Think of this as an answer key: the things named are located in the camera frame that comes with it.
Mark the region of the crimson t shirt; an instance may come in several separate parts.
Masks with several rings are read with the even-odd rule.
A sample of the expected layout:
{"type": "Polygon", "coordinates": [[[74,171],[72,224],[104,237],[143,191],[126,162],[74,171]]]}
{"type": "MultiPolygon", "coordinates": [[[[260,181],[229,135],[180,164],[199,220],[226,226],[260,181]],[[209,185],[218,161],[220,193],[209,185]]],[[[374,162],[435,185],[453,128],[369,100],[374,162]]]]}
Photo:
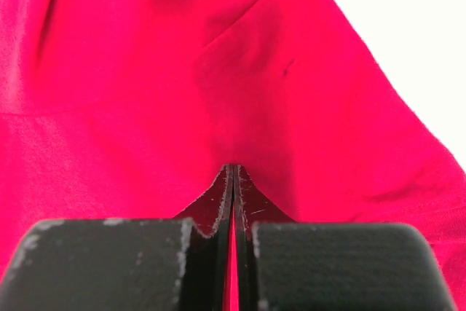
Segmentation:
{"type": "Polygon", "coordinates": [[[1,267],[44,219],[170,217],[226,163],[288,215],[400,222],[465,308],[465,172],[333,0],[1,0],[1,267]]]}

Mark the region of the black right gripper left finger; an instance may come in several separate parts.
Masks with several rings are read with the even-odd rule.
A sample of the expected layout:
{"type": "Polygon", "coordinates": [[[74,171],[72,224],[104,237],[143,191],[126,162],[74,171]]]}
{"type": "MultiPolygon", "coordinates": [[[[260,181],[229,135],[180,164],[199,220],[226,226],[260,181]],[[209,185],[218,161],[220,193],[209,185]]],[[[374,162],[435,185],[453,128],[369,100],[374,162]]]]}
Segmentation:
{"type": "Polygon", "coordinates": [[[233,168],[172,219],[47,220],[20,242],[3,310],[222,310],[233,168]]]}

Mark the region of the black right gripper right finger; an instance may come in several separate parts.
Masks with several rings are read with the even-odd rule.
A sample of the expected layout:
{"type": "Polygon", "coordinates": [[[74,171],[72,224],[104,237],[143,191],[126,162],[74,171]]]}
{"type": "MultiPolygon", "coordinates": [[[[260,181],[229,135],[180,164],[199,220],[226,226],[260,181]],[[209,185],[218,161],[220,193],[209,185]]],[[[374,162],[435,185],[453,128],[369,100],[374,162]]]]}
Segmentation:
{"type": "Polygon", "coordinates": [[[234,167],[241,310],[453,310],[425,238],[405,224],[298,223],[234,167]]]}

